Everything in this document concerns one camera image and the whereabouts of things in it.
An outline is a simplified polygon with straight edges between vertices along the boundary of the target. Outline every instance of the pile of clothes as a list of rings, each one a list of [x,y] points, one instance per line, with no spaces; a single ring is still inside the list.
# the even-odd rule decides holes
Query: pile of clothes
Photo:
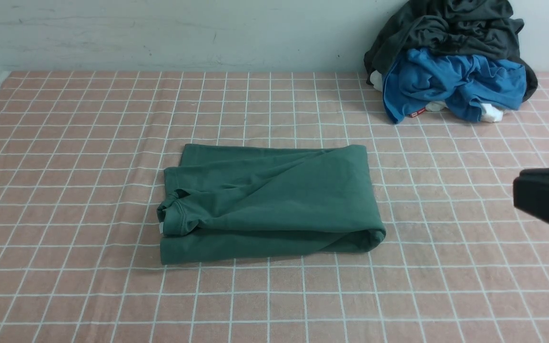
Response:
[[[538,87],[520,58],[522,19],[507,0],[409,0],[364,56],[368,84],[395,124],[448,107],[471,122],[501,121]]]

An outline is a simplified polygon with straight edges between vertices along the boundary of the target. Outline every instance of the red clothing tag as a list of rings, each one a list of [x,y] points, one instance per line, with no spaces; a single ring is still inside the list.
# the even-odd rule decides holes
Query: red clothing tag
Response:
[[[408,117],[410,117],[410,118],[418,117],[418,115],[420,115],[420,114],[423,113],[424,111],[427,111],[427,110],[425,109],[425,107],[423,107],[422,109],[420,109],[420,110],[418,110],[418,111],[415,111],[415,112],[413,112],[413,113],[410,113],[410,114],[408,115]]]

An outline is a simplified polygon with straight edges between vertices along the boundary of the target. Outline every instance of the blue shirt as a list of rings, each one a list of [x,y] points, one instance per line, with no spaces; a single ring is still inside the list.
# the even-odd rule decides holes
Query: blue shirt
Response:
[[[527,89],[525,67],[481,55],[434,56],[428,48],[398,55],[383,78],[385,111],[395,123],[432,101],[459,118],[480,121],[480,104],[517,110]]]

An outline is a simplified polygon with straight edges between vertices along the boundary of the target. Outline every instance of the white wall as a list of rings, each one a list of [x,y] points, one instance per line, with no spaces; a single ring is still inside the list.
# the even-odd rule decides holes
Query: white wall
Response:
[[[0,70],[361,70],[405,0],[0,0]],[[549,0],[514,0],[549,70]]]

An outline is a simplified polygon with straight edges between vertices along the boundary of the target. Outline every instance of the fabric fold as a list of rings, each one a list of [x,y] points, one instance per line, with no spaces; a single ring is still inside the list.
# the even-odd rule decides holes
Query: fabric fold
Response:
[[[525,68],[512,61],[433,56],[427,48],[411,49],[383,76],[383,102],[395,124],[434,101],[446,102],[460,119],[478,122],[483,104],[517,110],[526,86]]]
[[[164,176],[163,264],[367,252],[385,236],[364,146],[186,145]]]
[[[386,75],[400,53],[423,47],[437,56],[510,60],[525,67],[526,101],[536,91],[538,79],[520,58],[518,34],[525,23],[512,19],[513,14],[507,0],[409,0],[379,32],[364,55],[364,66],[368,75],[375,70]]]

